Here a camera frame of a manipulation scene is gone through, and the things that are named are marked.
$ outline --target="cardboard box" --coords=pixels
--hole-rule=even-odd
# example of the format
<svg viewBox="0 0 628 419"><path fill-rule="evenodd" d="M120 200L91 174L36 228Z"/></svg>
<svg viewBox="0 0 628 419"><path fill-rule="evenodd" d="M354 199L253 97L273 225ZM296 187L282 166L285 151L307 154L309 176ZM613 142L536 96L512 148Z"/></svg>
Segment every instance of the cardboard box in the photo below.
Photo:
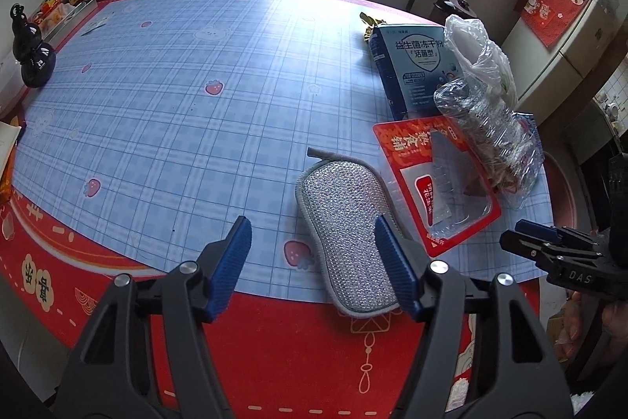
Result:
<svg viewBox="0 0 628 419"><path fill-rule="evenodd" d="M444 28L421 24L377 26L369 39L395 121L439 116L434 91L462 70L445 48Z"/></svg>

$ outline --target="plastic container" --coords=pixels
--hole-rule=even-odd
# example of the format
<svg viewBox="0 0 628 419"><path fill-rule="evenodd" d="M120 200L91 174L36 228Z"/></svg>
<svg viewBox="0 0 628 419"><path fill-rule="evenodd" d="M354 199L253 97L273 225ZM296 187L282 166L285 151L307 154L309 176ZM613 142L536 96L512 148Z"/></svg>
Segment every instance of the plastic container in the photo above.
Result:
<svg viewBox="0 0 628 419"><path fill-rule="evenodd" d="M25 88L20 64L13 57L13 53L9 53L0 62L0 118L6 116L18 103Z"/></svg>

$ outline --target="plastic blister packaging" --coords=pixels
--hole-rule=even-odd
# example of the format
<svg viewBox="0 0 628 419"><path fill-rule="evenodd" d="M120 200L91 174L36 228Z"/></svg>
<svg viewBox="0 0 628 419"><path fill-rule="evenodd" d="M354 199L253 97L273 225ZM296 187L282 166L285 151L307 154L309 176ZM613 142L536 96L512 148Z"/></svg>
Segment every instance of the plastic blister packaging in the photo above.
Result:
<svg viewBox="0 0 628 419"><path fill-rule="evenodd" d="M486 88L467 76L439 88L434 101L464 134L502 199L518 209L535 184L543 154L515 113Z"/></svg>
<svg viewBox="0 0 628 419"><path fill-rule="evenodd" d="M434 224L426 228L434 237L449 239L489 215L491 197L469 152L459 151L436 130L430 132L430 139Z"/></svg>
<svg viewBox="0 0 628 419"><path fill-rule="evenodd" d="M432 257L501 214L481 163L452 125L436 116L373 127L388 161L381 172L398 220Z"/></svg>

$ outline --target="clear plastic bag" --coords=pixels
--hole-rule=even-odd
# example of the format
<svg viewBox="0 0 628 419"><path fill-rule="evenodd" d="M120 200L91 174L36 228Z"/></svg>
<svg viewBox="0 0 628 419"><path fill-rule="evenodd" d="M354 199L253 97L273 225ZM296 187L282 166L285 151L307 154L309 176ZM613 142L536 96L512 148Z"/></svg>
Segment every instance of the clear plastic bag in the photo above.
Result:
<svg viewBox="0 0 628 419"><path fill-rule="evenodd" d="M484 166L491 185L511 208L521 207L543 163L536 141L512 109L473 76L434 93L438 109L457 124Z"/></svg>
<svg viewBox="0 0 628 419"><path fill-rule="evenodd" d="M451 50L466 75L484 82L491 96L501 97L508 107L517 105L510 61L489 38L481 20L450 15L445 22L445 46Z"/></svg>
<svg viewBox="0 0 628 419"><path fill-rule="evenodd" d="M42 36L45 38L72 10L74 6L71 4L59 4L52 10L46 18L40 23Z"/></svg>

